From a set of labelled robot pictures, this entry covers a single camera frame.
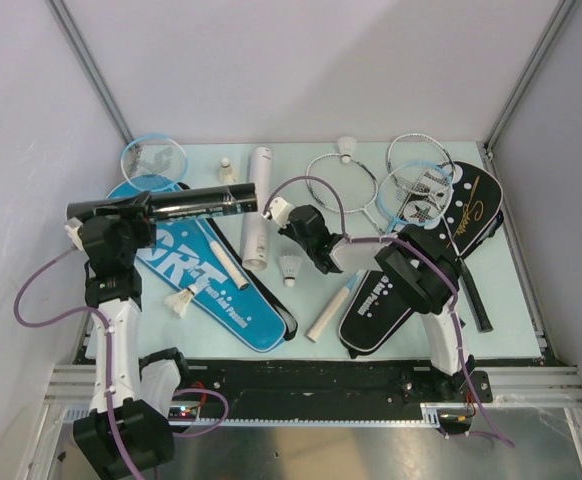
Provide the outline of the black shuttlecock tube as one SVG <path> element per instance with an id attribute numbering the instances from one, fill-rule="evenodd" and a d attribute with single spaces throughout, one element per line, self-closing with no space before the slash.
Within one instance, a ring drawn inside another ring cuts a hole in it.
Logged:
<path id="1" fill-rule="evenodd" d="M 235 196 L 237 207 L 222 207 L 220 188 L 227 188 Z M 136 209 L 105 212 L 140 212 L 156 222 L 178 221 L 189 218 L 208 218 L 253 213 L 257 210 L 257 196 L 254 183 L 228 186 L 188 189 L 177 192 L 152 193 L 150 207 L 146 211 Z M 66 219 L 77 218 L 80 214 L 93 212 L 96 202 L 105 200 L 71 203 L 66 208 Z"/>

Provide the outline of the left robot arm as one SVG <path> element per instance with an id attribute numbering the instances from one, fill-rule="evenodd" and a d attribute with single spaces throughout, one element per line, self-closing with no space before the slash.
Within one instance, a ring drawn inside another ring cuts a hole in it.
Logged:
<path id="1" fill-rule="evenodd" d="M 94 392 L 73 438 L 101 479 L 140 479 L 173 459 L 171 399 L 193 385 L 178 349 L 138 354 L 142 277 L 135 260 L 156 242 L 154 198 L 141 192 L 67 208 L 66 228 L 87 257 L 85 303 L 97 338 Z"/>

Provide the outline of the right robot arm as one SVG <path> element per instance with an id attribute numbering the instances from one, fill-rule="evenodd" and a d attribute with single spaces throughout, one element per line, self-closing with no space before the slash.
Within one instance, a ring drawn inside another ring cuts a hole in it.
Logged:
<path id="1" fill-rule="evenodd" d="M 297 243 L 323 274 L 368 270 L 387 276 L 401 301 L 421 315 L 431 363 L 438 370 L 432 378 L 435 393 L 454 401 L 468 390 L 468 354 L 455 305 L 460 287 L 470 299 L 478 291 L 462 258 L 414 225 L 381 237 L 332 233 L 311 205 L 291 208 L 277 224 L 279 233 Z"/>

